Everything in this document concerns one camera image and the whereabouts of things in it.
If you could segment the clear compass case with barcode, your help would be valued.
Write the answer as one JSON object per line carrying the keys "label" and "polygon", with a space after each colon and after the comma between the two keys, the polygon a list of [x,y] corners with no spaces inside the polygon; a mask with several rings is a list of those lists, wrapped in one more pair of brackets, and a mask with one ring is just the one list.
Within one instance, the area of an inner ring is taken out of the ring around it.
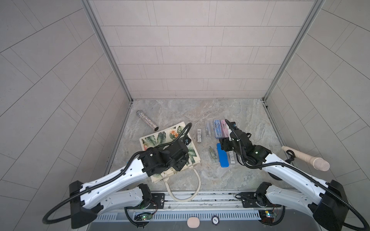
{"label": "clear compass case with barcode", "polygon": [[236,163],[236,161],[235,161],[234,152],[233,152],[233,151],[230,151],[230,152],[228,152],[228,153],[229,153],[230,163],[231,163],[231,164],[235,164],[235,163]]}

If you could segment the pink compass set case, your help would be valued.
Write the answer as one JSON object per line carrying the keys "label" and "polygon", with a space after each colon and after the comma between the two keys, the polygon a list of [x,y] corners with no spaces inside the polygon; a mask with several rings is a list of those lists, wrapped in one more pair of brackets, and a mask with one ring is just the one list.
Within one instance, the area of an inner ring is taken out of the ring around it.
{"label": "pink compass set case", "polygon": [[225,120],[221,120],[221,127],[222,127],[223,137],[224,138],[229,137],[229,126]]}

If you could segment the blue compass set case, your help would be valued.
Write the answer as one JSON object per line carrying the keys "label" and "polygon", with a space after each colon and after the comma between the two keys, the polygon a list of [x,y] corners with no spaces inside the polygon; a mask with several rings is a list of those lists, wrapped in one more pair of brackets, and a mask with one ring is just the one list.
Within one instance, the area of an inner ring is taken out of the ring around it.
{"label": "blue compass set case", "polygon": [[217,139],[223,138],[221,121],[218,119],[214,120],[214,132],[215,132],[215,138]]}

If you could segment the clear case with green card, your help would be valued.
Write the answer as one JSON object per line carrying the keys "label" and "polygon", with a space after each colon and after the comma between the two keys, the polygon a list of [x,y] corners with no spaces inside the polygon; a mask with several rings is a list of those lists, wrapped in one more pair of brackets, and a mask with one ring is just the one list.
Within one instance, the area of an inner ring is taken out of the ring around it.
{"label": "clear case with green card", "polygon": [[219,158],[217,156],[216,151],[211,146],[209,146],[208,151],[209,151],[209,154],[210,154],[211,161],[215,164],[219,163]]}

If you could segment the cream canvas floral tote bag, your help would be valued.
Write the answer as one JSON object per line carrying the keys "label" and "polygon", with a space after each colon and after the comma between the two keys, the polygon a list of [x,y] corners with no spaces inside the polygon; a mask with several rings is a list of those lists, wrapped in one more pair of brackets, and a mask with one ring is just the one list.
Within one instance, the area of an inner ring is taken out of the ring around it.
{"label": "cream canvas floral tote bag", "polygon": [[[191,128],[192,123],[185,124],[182,122],[171,128],[140,138],[144,151],[143,154],[139,155],[144,165],[143,172],[147,173],[154,182],[163,180],[170,197],[174,201],[182,203],[195,199],[201,188],[200,175],[194,169],[194,165],[200,162],[199,155],[193,142],[189,146],[183,143],[186,136],[190,137],[189,131]],[[183,169],[192,169],[198,178],[196,191],[186,199],[175,197],[168,184],[169,177],[180,172],[172,168],[172,159],[182,157],[189,157],[188,163]]]}

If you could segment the clear case with silver compass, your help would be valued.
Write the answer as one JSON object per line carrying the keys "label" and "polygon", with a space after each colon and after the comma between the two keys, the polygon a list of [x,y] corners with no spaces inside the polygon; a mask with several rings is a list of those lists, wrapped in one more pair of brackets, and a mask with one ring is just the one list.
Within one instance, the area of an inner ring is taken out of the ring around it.
{"label": "clear case with silver compass", "polygon": [[206,121],[206,136],[207,137],[212,137],[213,135],[213,127],[212,123],[210,121]]}

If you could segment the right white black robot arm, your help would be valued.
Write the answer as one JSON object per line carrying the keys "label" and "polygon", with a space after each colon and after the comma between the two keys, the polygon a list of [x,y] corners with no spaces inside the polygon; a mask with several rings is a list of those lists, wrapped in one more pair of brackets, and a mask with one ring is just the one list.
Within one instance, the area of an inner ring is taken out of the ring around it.
{"label": "right white black robot arm", "polygon": [[235,122],[225,121],[229,137],[222,138],[222,150],[234,151],[239,163],[249,169],[260,169],[274,179],[285,181],[297,189],[283,190],[263,182],[255,192],[257,204],[267,203],[289,207],[312,217],[328,231],[340,231],[343,227],[355,231],[368,231],[369,223],[349,204],[343,185],[332,180],[315,178],[282,160],[261,145],[252,144],[251,134],[240,130]]}

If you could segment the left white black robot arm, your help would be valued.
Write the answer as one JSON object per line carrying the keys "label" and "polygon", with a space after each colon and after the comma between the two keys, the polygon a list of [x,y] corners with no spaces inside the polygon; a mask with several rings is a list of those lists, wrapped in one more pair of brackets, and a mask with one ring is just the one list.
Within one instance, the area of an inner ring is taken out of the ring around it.
{"label": "left white black robot arm", "polygon": [[189,159],[188,145],[191,139],[188,132],[191,127],[192,123],[188,123],[173,141],[136,152],[126,166],[111,174],[92,182],[73,182],[69,186],[69,198],[49,210],[42,218],[42,223],[50,225],[70,219],[71,228],[78,229],[124,203],[128,207],[146,206],[151,200],[147,185],[141,184],[128,193],[120,190],[170,168],[182,170]]}

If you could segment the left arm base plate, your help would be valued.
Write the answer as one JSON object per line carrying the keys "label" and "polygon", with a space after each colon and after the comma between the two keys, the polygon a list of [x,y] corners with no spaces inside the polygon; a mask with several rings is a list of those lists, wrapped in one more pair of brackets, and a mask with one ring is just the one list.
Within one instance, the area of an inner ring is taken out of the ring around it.
{"label": "left arm base plate", "polygon": [[165,194],[164,193],[153,193],[152,200],[149,202],[149,205],[146,209],[163,209],[165,202]]}

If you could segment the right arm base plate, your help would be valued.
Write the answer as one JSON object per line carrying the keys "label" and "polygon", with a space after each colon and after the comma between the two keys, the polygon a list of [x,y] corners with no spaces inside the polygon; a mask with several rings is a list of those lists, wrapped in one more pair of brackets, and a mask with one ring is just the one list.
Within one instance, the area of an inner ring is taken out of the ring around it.
{"label": "right arm base plate", "polygon": [[242,201],[244,208],[272,208],[268,198],[263,193],[256,192],[241,192],[235,195],[236,199]]}

